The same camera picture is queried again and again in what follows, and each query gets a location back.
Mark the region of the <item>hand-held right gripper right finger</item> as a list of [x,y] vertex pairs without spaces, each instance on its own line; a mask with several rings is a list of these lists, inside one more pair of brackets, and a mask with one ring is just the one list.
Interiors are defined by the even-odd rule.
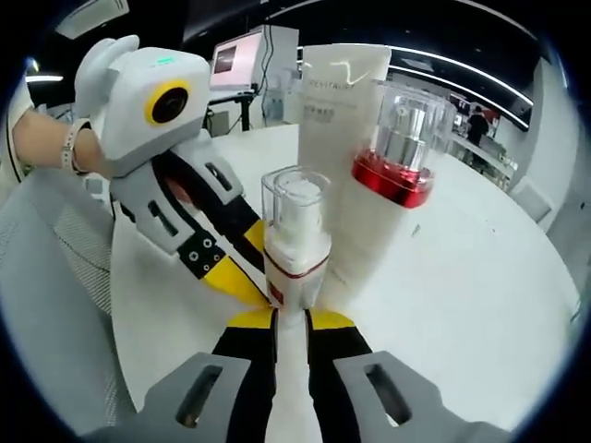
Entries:
[[448,410],[438,387],[356,324],[326,309],[306,312],[309,382],[325,442],[508,442],[511,434]]

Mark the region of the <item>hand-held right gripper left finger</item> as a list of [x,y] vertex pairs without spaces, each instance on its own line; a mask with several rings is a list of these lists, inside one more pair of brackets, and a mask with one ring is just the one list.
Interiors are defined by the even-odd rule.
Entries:
[[277,311],[233,317],[211,353],[199,352],[155,383],[143,408],[88,442],[261,442],[275,393]]

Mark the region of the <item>person's left hand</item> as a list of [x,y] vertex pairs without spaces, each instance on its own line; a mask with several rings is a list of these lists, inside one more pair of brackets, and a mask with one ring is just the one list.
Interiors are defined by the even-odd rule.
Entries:
[[112,168],[103,156],[99,139],[92,129],[83,128],[78,132],[73,146],[73,162],[78,172],[112,179]]

